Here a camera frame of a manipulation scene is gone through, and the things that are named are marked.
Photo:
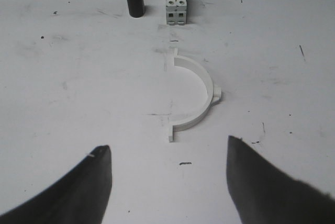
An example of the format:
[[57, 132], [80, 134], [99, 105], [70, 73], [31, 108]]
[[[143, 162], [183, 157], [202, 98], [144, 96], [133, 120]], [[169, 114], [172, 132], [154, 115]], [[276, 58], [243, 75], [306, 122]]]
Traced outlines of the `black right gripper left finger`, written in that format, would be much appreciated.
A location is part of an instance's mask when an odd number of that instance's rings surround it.
[[97, 146], [76, 167], [1, 223], [102, 223], [112, 187], [111, 150]]

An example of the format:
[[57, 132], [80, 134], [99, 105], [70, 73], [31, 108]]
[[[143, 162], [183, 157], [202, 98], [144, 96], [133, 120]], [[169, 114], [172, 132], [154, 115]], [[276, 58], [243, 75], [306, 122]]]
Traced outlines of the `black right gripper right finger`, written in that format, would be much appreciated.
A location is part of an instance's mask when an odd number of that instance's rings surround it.
[[334, 199], [296, 180], [234, 136], [226, 179], [242, 223], [334, 223]]

